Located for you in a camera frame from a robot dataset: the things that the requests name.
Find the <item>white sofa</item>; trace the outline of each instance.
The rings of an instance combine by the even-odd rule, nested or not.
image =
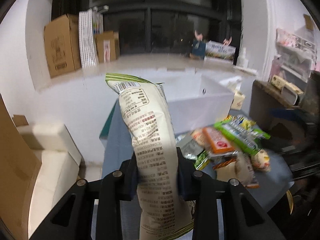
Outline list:
[[[30,238],[50,210],[76,182],[82,157],[63,123],[33,124],[17,129],[42,162],[29,209]]]

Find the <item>brown cardboard box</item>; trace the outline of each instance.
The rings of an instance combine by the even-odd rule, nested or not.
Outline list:
[[[28,240],[29,207],[40,165],[0,95],[0,221],[16,240]]]
[[[99,63],[116,60],[120,55],[119,33],[109,31],[96,35]]]
[[[81,68],[79,16],[65,14],[44,27],[44,49],[51,77]]]

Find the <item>green snack package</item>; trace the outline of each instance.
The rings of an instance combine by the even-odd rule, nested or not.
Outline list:
[[[254,156],[260,150],[260,138],[269,139],[270,135],[260,129],[248,131],[232,120],[224,120],[214,124],[228,140],[235,142],[241,150]]]

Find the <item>windowsill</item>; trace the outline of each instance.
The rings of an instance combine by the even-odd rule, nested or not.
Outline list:
[[[246,73],[233,69],[232,64],[228,62],[192,60],[178,54],[135,54],[121,56],[118,60],[110,63],[102,63],[97,66],[82,68],[75,72],[54,77],[50,79],[47,86],[41,90],[76,79],[104,76],[107,72],[134,74],[134,70],[137,70],[136,75],[140,75],[143,70],[152,70],[159,73],[176,71],[196,73],[199,70],[211,70],[249,76]]]

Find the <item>white bottle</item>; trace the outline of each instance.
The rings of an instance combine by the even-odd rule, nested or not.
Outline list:
[[[248,67],[248,60],[245,58],[246,48],[243,47],[237,59],[237,66],[242,68]]]

